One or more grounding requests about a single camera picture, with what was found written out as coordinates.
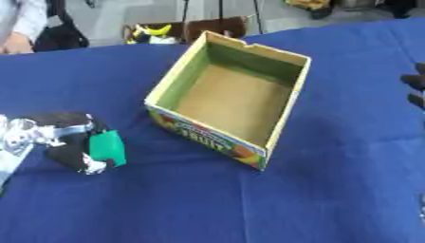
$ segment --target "yellow object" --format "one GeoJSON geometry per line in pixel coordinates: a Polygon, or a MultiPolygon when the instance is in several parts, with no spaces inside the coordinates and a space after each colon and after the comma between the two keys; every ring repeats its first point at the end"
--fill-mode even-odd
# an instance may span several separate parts
{"type": "Polygon", "coordinates": [[[329,6],[329,0],[286,0],[286,3],[303,9],[322,9],[329,6]]]}
{"type": "Polygon", "coordinates": [[[152,29],[152,28],[146,27],[145,30],[146,30],[146,33],[149,35],[163,36],[163,35],[167,35],[168,32],[170,32],[171,27],[172,27],[171,25],[166,25],[165,27],[160,29],[152,29]]]}

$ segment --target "cardboard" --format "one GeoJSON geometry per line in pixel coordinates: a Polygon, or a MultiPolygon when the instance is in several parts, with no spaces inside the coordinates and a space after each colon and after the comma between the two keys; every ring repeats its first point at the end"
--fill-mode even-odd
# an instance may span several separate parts
{"type": "Polygon", "coordinates": [[[264,170],[310,63],[206,31],[145,105],[159,125],[264,170]]]}

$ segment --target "fruit box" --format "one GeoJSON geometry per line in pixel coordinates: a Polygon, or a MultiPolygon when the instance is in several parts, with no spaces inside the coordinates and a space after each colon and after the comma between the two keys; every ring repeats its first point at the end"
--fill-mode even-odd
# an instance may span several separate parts
{"type": "Polygon", "coordinates": [[[206,31],[145,105],[159,125],[264,170],[310,63],[206,31]]]}

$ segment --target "table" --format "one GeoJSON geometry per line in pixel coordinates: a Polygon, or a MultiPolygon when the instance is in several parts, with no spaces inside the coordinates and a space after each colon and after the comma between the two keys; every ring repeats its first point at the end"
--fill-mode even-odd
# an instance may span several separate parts
{"type": "Polygon", "coordinates": [[[76,175],[35,150],[0,199],[0,242],[377,243],[425,240],[423,115],[398,80],[425,19],[249,37],[313,58],[264,173],[153,125],[142,99],[185,46],[0,57],[0,110],[93,113],[129,164],[76,175]]]}

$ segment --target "black chair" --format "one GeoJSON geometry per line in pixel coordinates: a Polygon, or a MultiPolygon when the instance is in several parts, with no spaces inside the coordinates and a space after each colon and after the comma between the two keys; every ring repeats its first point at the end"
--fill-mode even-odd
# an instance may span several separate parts
{"type": "Polygon", "coordinates": [[[90,42],[75,26],[74,20],[66,11],[65,0],[46,0],[47,16],[58,16],[62,24],[58,27],[47,27],[34,44],[35,51],[72,49],[89,47],[90,42]]]}

